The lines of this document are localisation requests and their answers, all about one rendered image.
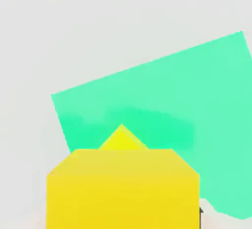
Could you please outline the small yellow cube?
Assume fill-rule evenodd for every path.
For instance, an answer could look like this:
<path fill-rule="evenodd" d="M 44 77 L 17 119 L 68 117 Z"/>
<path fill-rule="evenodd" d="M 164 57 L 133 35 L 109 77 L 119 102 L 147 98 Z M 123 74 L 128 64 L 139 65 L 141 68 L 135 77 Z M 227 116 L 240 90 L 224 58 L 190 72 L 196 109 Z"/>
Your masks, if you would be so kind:
<path fill-rule="evenodd" d="M 46 229 L 199 227 L 199 175 L 171 149 L 80 149 L 47 176 Z"/>
<path fill-rule="evenodd" d="M 99 150 L 147 150 L 148 147 L 121 124 L 99 147 Z"/>

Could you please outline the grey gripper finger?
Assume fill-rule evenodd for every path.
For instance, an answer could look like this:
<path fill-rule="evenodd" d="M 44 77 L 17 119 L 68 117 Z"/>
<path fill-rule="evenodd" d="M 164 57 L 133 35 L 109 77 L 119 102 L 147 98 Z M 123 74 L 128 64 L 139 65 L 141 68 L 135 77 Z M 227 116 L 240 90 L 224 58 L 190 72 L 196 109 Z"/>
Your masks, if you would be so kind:
<path fill-rule="evenodd" d="M 218 229 L 217 211 L 207 199 L 201 198 L 199 201 L 200 229 Z"/>

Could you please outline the large mint green box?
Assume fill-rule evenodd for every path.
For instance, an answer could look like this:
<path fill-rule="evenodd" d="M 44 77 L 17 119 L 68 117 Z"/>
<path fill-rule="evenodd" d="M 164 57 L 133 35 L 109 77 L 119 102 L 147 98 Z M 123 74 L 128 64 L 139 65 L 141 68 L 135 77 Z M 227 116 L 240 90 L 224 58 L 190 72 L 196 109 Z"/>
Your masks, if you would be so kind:
<path fill-rule="evenodd" d="M 252 217 L 252 57 L 242 32 L 52 95 L 70 151 L 124 125 L 173 149 L 218 212 Z"/>

